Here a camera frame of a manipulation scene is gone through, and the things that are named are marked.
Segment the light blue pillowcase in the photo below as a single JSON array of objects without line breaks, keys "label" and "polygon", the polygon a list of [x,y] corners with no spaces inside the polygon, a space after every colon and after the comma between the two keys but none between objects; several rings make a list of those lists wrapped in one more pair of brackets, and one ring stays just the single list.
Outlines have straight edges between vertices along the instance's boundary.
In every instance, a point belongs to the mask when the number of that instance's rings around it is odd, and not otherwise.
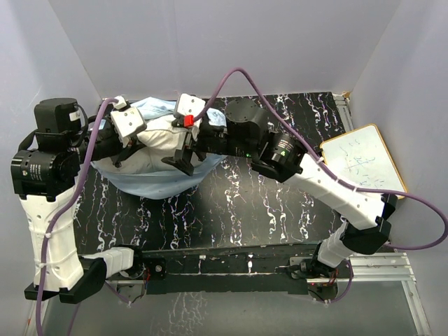
[{"label": "light blue pillowcase", "polygon": [[[173,115],[175,105],[174,101],[154,97],[147,97],[132,103],[133,107],[139,109],[146,123],[162,116]],[[162,200],[198,185],[225,158],[224,155],[208,154],[206,160],[200,162],[197,156],[193,155],[191,163],[194,173],[192,176],[187,176],[177,169],[147,174],[113,174],[96,170],[117,189],[125,193],[152,200]]]}]

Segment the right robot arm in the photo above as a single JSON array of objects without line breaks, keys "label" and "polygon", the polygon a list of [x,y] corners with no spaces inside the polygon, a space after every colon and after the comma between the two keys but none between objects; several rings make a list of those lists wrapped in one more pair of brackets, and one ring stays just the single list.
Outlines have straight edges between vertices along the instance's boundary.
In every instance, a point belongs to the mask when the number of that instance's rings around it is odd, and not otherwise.
[{"label": "right robot arm", "polygon": [[253,171],[297,186],[346,218],[345,224],[317,245],[311,258],[291,267],[297,277],[329,277],[353,253],[372,255],[389,240],[388,219],[396,210],[396,196],[370,196],[332,180],[297,139],[271,131],[268,113],[250,99],[226,106],[224,126],[213,125],[204,115],[197,121],[199,131],[194,133],[193,119],[204,107],[205,102],[198,97],[182,94],[178,98],[171,124],[185,129],[186,134],[174,154],[163,158],[164,163],[192,176],[193,155],[199,160],[208,154],[245,157]]}]

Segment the white pillow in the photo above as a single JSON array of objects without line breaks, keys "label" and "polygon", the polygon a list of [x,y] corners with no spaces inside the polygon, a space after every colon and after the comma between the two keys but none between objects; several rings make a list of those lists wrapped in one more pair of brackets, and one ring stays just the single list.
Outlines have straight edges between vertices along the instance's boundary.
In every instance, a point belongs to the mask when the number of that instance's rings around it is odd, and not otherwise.
[{"label": "white pillow", "polygon": [[147,174],[153,172],[176,170],[175,167],[163,163],[165,157],[172,157],[176,147],[183,142],[187,129],[173,127],[173,115],[165,115],[147,122],[145,131],[137,134],[138,140],[145,146],[115,167],[110,158],[92,163],[102,172],[113,174]]}]

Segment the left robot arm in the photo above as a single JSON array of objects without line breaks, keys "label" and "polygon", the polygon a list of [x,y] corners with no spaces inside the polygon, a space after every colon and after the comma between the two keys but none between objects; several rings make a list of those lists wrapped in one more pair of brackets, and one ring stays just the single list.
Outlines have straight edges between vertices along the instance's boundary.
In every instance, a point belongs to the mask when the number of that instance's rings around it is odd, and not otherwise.
[{"label": "left robot arm", "polygon": [[58,297],[63,303],[78,304],[115,274],[138,279],[145,263],[131,246],[78,254],[74,210],[91,162],[108,159],[119,167],[142,148],[137,140],[137,132],[144,128],[140,113],[128,101],[115,98],[93,131],[89,128],[93,118],[77,100],[60,97],[40,101],[34,116],[36,129],[19,145],[10,165],[34,251],[35,276],[24,296],[33,301]]}]

